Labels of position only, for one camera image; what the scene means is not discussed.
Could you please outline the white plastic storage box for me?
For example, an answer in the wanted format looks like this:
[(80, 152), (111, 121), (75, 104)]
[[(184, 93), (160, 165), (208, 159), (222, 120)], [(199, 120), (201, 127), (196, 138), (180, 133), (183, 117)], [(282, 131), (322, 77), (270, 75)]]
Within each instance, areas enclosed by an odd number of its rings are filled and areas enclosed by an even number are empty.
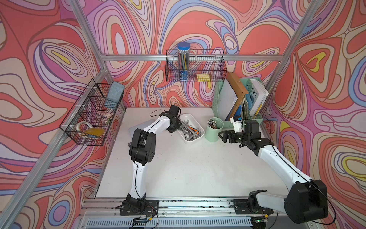
[(196, 143), (204, 137), (204, 129), (191, 114), (181, 114), (179, 119), (181, 126), (178, 131), (186, 144)]

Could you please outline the orange handled adjustable wrench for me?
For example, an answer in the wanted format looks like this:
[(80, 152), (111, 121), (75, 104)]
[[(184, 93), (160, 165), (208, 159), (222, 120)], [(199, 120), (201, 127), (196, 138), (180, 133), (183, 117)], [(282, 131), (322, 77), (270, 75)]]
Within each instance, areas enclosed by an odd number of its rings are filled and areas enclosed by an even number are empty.
[(195, 134), (200, 134), (200, 131), (198, 129), (195, 129), (192, 126), (189, 125), (189, 120), (187, 120), (187, 119), (184, 120), (183, 124), (184, 124), (185, 128), (187, 130), (189, 130), (190, 132), (195, 133)]

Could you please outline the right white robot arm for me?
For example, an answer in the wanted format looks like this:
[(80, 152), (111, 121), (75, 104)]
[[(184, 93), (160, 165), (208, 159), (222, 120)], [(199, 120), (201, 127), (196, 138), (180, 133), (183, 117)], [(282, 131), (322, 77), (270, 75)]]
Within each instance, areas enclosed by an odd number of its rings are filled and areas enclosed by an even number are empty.
[(288, 189), (286, 195), (275, 195), (266, 190), (252, 191), (243, 203), (239, 199), (234, 200), (237, 212), (241, 206), (254, 214), (273, 213), (276, 210), (285, 213), (296, 224), (328, 216), (325, 183), (304, 174), (278, 151), (270, 139), (263, 138), (258, 122), (246, 120), (241, 132), (226, 130), (218, 136), (224, 143), (238, 143), (241, 148), (250, 149), (270, 166)]

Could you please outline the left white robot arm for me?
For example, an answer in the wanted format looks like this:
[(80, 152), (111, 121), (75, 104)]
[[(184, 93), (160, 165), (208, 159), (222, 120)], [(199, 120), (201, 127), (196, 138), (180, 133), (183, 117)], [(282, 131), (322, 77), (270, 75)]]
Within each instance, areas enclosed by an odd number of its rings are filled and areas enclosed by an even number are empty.
[(127, 215), (157, 215), (158, 200), (146, 200), (146, 184), (148, 165), (152, 162), (156, 153), (156, 136), (167, 130), (175, 132), (182, 125), (180, 117), (181, 109), (171, 105), (168, 111), (163, 111), (149, 126), (135, 129), (132, 141), (129, 145), (129, 155), (133, 163), (132, 187), (126, 200), (116, 207), (121, 216)]

